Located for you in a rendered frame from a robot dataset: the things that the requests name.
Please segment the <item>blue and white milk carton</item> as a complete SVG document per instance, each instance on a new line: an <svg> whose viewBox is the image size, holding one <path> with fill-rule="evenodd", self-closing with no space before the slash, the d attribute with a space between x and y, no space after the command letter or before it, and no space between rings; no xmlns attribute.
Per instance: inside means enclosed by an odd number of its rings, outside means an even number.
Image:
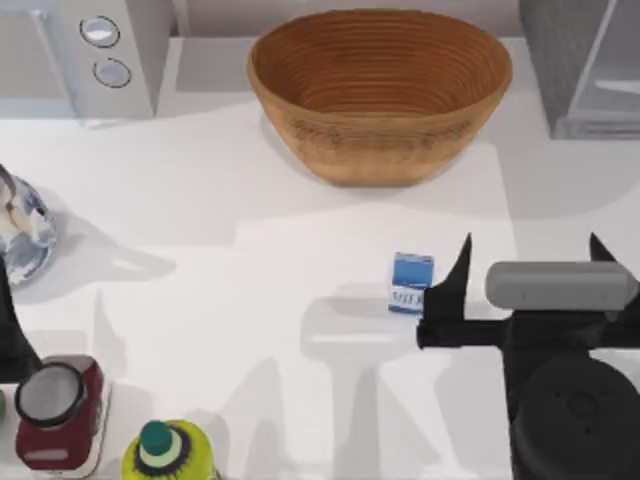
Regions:
<svg viewBox="0 0 640 480"><path fill-rule="evenodd" d="M420 315L423 311L424 291L432 286L433 272L432 256L396 252L392 265L388 310Z"/></svg>

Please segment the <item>pale grey rounded box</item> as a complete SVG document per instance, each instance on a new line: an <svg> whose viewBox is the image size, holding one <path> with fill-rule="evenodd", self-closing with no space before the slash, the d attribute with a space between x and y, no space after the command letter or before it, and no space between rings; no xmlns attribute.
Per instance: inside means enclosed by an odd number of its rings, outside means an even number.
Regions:
<svg viewBox="0 0 640 480"><path fill-rule="evenodd" d="M621 311L639 289L629 270L612 261L503 261L485 279L492 305L521 311Z"/></svg>

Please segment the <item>brown wooden basket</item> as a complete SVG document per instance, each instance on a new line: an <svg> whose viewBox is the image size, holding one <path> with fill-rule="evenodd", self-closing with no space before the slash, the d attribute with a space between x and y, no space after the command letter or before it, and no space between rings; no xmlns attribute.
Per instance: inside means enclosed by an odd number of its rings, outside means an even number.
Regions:
<svg viewBox="0 0 640 480"><path fill-rule="evenodd" d="M276 133L317 177L404 187L445 168L512 81L506 47L465 21L359 8L294 18L261 35L247 76Z"/></svg>

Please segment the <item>green bottle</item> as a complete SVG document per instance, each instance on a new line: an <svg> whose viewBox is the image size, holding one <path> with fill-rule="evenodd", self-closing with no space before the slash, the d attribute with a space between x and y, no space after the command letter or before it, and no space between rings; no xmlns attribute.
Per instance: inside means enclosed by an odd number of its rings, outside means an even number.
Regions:
<svg viewBox="0 0 640 480"><path fill-rule="evenodd" d="M212 444L186 420L150 420L129 444L120 480L221 480Z"/></svg>

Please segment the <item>red cup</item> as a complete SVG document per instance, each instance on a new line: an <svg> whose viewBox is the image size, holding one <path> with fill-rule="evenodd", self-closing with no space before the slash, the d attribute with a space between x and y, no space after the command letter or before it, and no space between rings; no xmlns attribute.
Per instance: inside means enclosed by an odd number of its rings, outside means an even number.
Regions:
<svg viewBox="0 0 640 480"><path fill-rule="evenodd" d="M110 394L110 383L94 357L44 358L14 394L18 458L41 478L89 477L100 460Z"/></svg>

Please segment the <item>small microwave knob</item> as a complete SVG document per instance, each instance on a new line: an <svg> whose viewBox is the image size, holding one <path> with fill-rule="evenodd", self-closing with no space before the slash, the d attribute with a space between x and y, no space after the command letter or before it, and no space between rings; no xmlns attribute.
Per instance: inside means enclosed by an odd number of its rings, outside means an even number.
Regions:
<svg viewBox="0 0 640 480"><path fill-rule="evenodd" d="M94 78L103 86L120 89L132 80L129 67L115 58L104 58L96 61L92 67Z"/></svg>

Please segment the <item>blue and white teapot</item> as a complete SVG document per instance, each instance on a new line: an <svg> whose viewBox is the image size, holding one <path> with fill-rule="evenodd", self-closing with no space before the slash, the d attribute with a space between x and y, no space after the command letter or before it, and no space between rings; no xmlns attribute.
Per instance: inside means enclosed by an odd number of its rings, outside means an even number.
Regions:
<svg viewBox="0 0 640 480"><path fill-rule="evenodd" d="M0 163L0 254L10 285L23 287L33 280L56 244L54 216L38 191Z"/></svg>

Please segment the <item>pale microwave oven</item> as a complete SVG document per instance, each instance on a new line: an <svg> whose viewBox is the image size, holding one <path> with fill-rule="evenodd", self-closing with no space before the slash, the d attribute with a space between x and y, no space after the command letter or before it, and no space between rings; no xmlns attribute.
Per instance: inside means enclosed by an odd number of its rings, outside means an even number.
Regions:
<svg viewBox="0 0 640 480"><path fill-rule="evenodd" d="M118 25L112 48L81 37L80 21L96 16ZM0 0L0 119L154 117L176 28L172 0ZM129 67L126 87L94 78L104 58Z"/></svg>

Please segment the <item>large microwave knob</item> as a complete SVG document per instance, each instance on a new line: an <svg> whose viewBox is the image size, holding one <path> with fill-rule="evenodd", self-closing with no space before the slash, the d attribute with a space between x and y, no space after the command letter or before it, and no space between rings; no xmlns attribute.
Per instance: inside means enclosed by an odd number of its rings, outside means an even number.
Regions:
<svg viewBox="0 0 640 480"><path fill-rule="evenodd" d="M112 48L121 36L118 25L106 16L81 20L79 32L86 43L96 48Z"/></svg>

